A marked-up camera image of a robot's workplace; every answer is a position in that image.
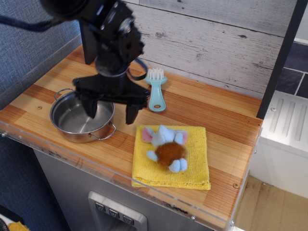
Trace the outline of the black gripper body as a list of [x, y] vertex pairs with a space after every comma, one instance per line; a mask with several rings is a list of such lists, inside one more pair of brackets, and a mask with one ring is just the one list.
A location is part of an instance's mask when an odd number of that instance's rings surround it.
[[73, 79], [73, 84], [79, 99], [81, 95], [97, 95], [98, 101], [136, 104], [144, 108], [148, 104], [150, 92], [135, 83], [136, 80], [144, 78], [144, 75], [133, 76], [130, 70], [127, 70], [118, 76], [96, 74], [90, 77], [78, 77]]

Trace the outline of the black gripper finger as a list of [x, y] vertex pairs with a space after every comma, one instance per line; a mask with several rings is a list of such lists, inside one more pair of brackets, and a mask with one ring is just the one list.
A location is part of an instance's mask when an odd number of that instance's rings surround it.
[[99, 97], [97, 95], [81, 95], [80, 100], [81, 104], [86, 112], [86, 114], [91, 117], [95, 118], [97, 112], [97, 102]]
[[140, 110], [140, 106], [136, 104], [126, 106], [126, 124], [127, 125], [134, 123], [139, 110]]

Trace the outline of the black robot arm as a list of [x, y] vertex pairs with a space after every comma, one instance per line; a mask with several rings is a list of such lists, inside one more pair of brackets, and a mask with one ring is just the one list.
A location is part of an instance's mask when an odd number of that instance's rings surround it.
[[132, 10], [120, 0], [42, 0], [44, 10], [60, 21], [78, 20], [89, 31], [96, 45], [95, 66], [98, 74], [73, 80], [75, 93], [86, 113], [94, 118], [98, 101], [125, 104], [126, 123], [134, 123], [138, 111], [145, 108], [150, 92], [136, 84], [129, 70], [138, 59], [144, 43], [134, 25]]

